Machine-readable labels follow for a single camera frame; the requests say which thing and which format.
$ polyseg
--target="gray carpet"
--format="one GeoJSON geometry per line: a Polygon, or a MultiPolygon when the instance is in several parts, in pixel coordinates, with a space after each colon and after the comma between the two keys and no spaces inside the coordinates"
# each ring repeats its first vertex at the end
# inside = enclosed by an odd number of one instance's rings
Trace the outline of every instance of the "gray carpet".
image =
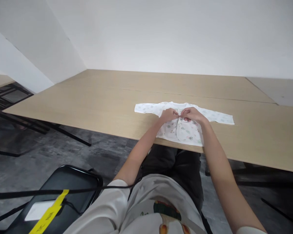
{"type": "MultiPolygon", "coordinates": [[[[71,164],[84,169],[94,168],[108,184],[125,162],[136,141],[72,127],[62,127],[76,136],[91,142],[83,145],[55,130],[42,135],[32,130],[13,131],[0,137],[0,150],[24,153],[19,158],[0,155],[0,192],[39,189],[59,166],[71,164]]],[[[201,157],[201,177],[204,190],[203,213],[213,233],[231,233],[211,178],[204,175],[206,160],[201,157]]],[[[232,168],[243,163],[230,161],[232,168]]],[[[273,176],[241,176],[252,181],[292,181],[293,174],[273,176]]],[[[263,197],[293,217],[293,190],[240,187],[245,198],[269,233],[293,233],[293,223],[265,205],[263,197]]],[[[30,198],[0,201],[0,215],[27,202],[30,198]]],[[[5,229],[16,215],[0,222],[5,229]]]]}

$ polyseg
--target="baby shirt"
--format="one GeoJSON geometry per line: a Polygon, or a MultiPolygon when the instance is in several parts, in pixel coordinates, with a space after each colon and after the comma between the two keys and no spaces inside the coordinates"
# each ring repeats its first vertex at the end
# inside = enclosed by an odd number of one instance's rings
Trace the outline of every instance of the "baby shirt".
{"type": "MultiPolygon", "coordinates": [[[[215,121],[221,124],[234,125],[232,115],[220,113],[213,110],[200,108],[197,105],[189,103],[174,103],[174,102],[161,102],[155,103],[140,103],[136,104],[134,111],[137,113],[151,113],[161,116],[163,110],[173,108],[180,115],[183,109],[194,107],[201,114],[203,114],[210,122],[215,121]]],[[[186,145],[204,146],[202,128],[196,121],[185,121],[183,118],[174,119],[166,122],[157,133],[156,137],[164,138],[177,143],[186,145]]]]}

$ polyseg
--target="white shirt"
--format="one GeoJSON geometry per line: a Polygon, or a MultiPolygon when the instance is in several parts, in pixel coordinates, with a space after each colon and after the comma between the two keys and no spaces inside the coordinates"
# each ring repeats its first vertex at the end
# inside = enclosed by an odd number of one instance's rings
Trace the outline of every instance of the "white shirt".
{"type": "MultiPolygon", "coordinates": [[[[123,180],[109,185],[127,186],[123,180]]],[[[130,189],[105,189],[64,234],[204,234],[202,218],[187,192],[172,178],[151,174],[130,189]]],[[[237,234],[263,234],[242,227],[237,234]]]]}

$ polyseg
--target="yellow tape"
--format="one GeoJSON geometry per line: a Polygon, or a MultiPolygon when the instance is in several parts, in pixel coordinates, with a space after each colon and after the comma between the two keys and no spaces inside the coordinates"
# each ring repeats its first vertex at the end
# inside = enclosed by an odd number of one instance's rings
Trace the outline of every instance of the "yellow tape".
{"type": "Polygon", "coordinates": [[[46,228],[49,226],[49,224],[52,222],[56,214],[61,209],[61,204],[65,198],[65,196],[68,194],[69,190],[65,189],[63,190],[62,194],[58,196],[58,198],[55,200],[54,204],[47,209],[47,211],[44,213],[44,215],[41,217],[41,219],[36,223],[36,225],[33,227],[33,229],[30,231],[29,234],[42,234],[46,228]]]}

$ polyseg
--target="shirt sleeve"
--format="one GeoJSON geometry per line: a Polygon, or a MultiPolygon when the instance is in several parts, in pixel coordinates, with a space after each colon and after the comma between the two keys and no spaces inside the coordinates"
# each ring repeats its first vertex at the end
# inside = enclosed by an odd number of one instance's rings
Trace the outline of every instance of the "shirt sleeve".
{"type": "MultiPolygon", "coordinates": [[[[123,180],[114,180],[109,186],[128,186],[123,180]]],[[[103,190],[95,202],[77,219],[64,234],[117,234],[126,211],[129,188],[103,190]]]]}
{"type": "Polygon", "coordinates": [[[266,234],[266,232],[263,232],[254,227],[240,227],[237,230],[237,234],[266,234]]]}

